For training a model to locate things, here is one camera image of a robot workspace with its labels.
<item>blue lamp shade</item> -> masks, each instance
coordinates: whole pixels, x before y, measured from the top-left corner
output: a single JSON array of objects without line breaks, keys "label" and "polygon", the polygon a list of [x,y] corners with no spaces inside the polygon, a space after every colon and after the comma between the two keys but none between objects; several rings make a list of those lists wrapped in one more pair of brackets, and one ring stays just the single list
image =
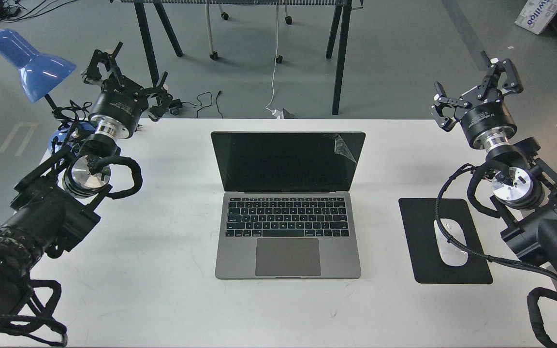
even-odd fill
[{"label": "blue lamp shade", "polygon": [[12,29],[0,30],[0,55],[18,69],[20,85],[31,103],[51,92],[77,67],[64,58],[38,52]]}]

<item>laptop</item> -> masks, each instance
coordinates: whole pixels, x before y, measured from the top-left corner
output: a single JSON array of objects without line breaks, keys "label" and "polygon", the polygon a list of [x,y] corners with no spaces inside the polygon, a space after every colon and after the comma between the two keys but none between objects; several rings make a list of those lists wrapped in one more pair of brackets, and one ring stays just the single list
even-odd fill
[{"label": "laptop", "polygon": [[356,279],[349,189],[363,132],[212,132],[219,279]]}]

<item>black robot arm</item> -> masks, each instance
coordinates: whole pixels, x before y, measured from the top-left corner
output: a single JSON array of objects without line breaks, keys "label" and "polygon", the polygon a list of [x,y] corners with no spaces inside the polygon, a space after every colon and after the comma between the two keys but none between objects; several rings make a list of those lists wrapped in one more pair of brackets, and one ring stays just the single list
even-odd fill
[{"label": "black robot arm", "polygon": [[[438,196],[438,202],[456,176],[472,172],[467,190],[470,203],[479,212],[504,220],[507,229],[501,232],[502,240],[519,261],[477,254],[462,245],[447,233],[439,219],[436,205],[438,227],[450,243],[466,252],[490,262],[535,271],[557,280],[557,274],[540,267],[548,262],[557,272],[557,173],[537,158],[540,146],[535,139],[524,139],[514,145],[509,143],[509,139],[517,132],[517,126],[504,105],[504,97],[522,92],[523,86],[510,59],[489,62],[484,52],[483,56],[488,60],[486,76],[480,85],[461,97],[448,98],[442,85],[438,82],[435,84],[437,94],[431,114],[438,126],[450,131],[459,123],[470,147],[487,152],[485,163],[478,167],[466,165],[449,178]],[[502,73],[506,73],[507,79],[502,89],[498,89]],[[444,115],[445,108],[453,109],[453,115]],[[493,196],[490,200],[495,209],[485,207],[476,199],[477,186],[483,180],[491,181]],[[509,208],[526,211],[527,215],[517,220]],[[540,297],[557,301],[557,292],[537,288],[528,295],[528,312],[535,337],[544,346],[557,348],[557,344],[551,341],[544,330],[538,306]]]},{"label": "black robot arm", "polygon": [[[48,100],[57,119],[72,122],[65,128],[67,134],[61,142],[53,139],[53,148],[58,144],[60,150],[16,185],[18,195],[10,205],[15,214],[0,226],[0,333],[24,335],[52,346],[66,345],[66,326],[53,319],[61,295],[60,284],[31,279],[30,271],[44,254],[58,258],[77,246],[100,221],[94,211],[104,198],[125,198],[141,189],[139,164],[120,156],[121,149],[115,142],[132,136],[141,113],[148,108],[149,98],[159,99],[159,105],[150,108],[150,117],[156,121],[172,97],[163,86],[166,73],[161,83],[151,88],[143,88],[122,75],[115,62],[120,48],[121,43],[111,54],[96,50],[84,73],[84,81],[101,87],[89,120],[84,121],[91,127],[81,131],[78,117],[62,115],[62,110],[86,112],[89,105],[80,107],[71,102],[72,108],[57,108],[52,99]],[[107,69],[106,79],[102,79],[99,63]],[[130,189],[110,192],[110,165],[130,168]],[[60,177],[62,187],[58,186]],[[87,204],[76,200],[92,196]],[[40,287],[52,290],[45,304],[35,293]],[[18,315],[24,306],[35,316]],[[46,341],[31,334],[45,325],[60,334],[61,340]]]}]

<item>table surface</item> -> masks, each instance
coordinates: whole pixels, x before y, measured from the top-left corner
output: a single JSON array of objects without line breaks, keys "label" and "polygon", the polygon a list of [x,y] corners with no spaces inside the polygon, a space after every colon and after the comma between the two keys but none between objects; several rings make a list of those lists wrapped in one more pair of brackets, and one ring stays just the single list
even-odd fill
[{"label": "table surface", "polygon": [[[100,223],[34,279],[63,293],[55,319],[69,346],[101,347],[530,347],[540,346],[526,296],[553,288],[543,275],[489,265],[490,285],[418,284],[399,198],[435,198],[460,165],[479,165],[460,130],[429,120],[162,119],[119,141],[143,170],[141,191],[105,200]],[[219,280],[214,276],[223,187],[212,131],[363,131],[352,189],[362,277]],[[445,198],[465,198],[469,178]],[[115,167],[114,190],[130,187]],[[483,185],[478,198],[488,203]],[[471,208],[484,251],[515,258],[501,220]],[[557,304],[540,302],[557,341]],[[0,346],[33,346],[0,335]]]}]

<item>black mouse pad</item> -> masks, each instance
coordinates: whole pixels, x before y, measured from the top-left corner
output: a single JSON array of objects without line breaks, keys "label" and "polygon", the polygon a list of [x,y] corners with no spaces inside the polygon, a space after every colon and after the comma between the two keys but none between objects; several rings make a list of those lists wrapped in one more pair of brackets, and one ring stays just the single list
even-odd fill
[{"label": "black mouse pad", "polygon": [[[411,268],[421,284],[491,284],[493,278],[487,260],[469,255],[463,266],[449,266],[442,261],[436,232],[435,199],[400,198],[398,200],[410,251]],[[444,199],[440,202],[440,218],[455,220],[464,231],[466,245],[483,252],[466,201]]]}]

